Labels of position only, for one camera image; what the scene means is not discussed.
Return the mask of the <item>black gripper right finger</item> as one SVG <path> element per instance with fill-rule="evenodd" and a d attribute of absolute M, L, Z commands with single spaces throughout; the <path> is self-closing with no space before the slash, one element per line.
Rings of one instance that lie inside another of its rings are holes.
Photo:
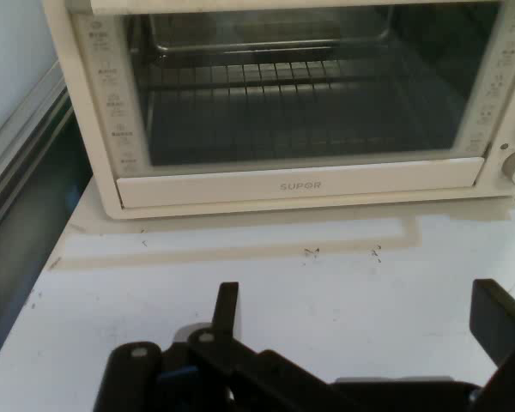
<path fill-rule="evenodd" d="M 492 279 L 473 281 L 470 331 L 496 365 L 471 411 L 515 411 L 515 299 Z"/>

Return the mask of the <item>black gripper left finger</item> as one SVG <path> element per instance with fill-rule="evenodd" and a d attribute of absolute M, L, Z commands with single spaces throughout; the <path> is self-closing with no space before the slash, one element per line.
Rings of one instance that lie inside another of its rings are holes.
<path fill-rule="evenodd" d="M 234 337 L 239 285 L 220 285 L 210 325 L 162 350 L 153 342 L 115 348 L 96 411 L 335 411 L 337 393 L 272 351 Z"/>

